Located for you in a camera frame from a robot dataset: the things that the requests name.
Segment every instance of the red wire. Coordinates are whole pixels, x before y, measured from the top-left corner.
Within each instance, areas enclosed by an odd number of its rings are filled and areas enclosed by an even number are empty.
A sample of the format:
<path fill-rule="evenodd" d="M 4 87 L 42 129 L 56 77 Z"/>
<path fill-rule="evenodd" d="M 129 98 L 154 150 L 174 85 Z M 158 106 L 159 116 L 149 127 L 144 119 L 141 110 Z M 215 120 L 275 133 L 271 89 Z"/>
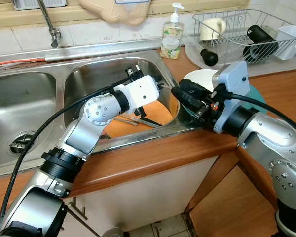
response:
<path fill-rule="evenodd" d="M 9 63 L 26 63 L 26 62 L 44 62 L 45 59 L 24 59 L 24 60 L 13 60 L 7 62 L 1 62 L 0 65 L 9 64 Z"/>

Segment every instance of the cabinet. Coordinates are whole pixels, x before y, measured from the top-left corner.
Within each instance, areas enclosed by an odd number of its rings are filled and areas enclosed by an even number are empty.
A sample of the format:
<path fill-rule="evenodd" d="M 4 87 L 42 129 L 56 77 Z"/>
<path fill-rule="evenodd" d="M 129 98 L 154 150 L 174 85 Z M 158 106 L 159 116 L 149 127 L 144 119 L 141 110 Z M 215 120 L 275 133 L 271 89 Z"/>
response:
<path fill-rule="evenodd" d="M 116 226 L 127 231 L 180 214 L 216 158 L 79 195 L 77 206 L 85 206 L 86 223 L 100 235 Z M 69 214 L 63 226 L 65 229 L 60 232 L 60 237 L 94 236 Z"/>
<path fill-rule="evenodd" d="M 269 237 L 277 232 L 275 209 L 243 171 L 232 171 L 190 212 L 202 237 Z"/>

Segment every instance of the bolt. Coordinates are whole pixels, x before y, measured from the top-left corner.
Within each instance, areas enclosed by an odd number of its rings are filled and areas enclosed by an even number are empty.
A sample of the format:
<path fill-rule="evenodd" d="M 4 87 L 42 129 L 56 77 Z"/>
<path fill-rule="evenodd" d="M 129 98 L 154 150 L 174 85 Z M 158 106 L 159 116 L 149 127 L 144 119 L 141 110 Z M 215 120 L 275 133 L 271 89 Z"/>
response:
<path fill-rule="evenodd" d="M 214 92 L 211 94 L 211 98 L 213 98 L 216 94 L 217 94 L 217 91 L 214 91 Z"/>

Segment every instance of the wooden countertop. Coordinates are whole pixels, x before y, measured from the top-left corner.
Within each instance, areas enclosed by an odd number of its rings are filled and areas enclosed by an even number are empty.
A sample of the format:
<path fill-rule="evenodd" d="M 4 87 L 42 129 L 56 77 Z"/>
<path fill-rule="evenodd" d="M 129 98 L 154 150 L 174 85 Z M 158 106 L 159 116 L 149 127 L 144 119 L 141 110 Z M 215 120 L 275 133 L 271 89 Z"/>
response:
<path fill-rule="evenodd" d="M 187 73 L 199 69 L 187 58 L 183 48 L 178 60 L 163 61 L 177 81 Z M 268 104 L 296 122 L 296 71 L 250 78 L 250 83 L 262 93 Z M 199 130 L 95 154 L 77 176 L 71 196 L 145 177 L 235 148 L 235 138 Z M 27 171 L 18 175 L 9 203 L 21 191 L 32 173 L 33 171 Z M 0 177 L 0 207 L 9 178 Z"/>

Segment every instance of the tile backsplash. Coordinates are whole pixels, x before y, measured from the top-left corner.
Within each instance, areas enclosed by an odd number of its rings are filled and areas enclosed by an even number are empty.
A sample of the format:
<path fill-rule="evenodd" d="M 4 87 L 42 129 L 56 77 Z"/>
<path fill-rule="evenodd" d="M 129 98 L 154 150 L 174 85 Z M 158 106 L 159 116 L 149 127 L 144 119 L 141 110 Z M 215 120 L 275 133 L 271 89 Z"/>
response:
<path fill-rule="evenodd" d="M 266 11 L 296 24 L 296 0 L 251 0 L 248 8 Z M 194 13 L 180 15 L 185 24 L 185 33 L 194 31 Z M 148 17 L 141 25 L 109 24 L 102 20 L 82 21 L 60 26 L 61 46 L 80 46 L 141 40 L 160 37 L 163 23 L 170 16 Z M 0 29 L 0 54 L 50 49 L 51 38 L 47 26 L 20 26 Z"/>

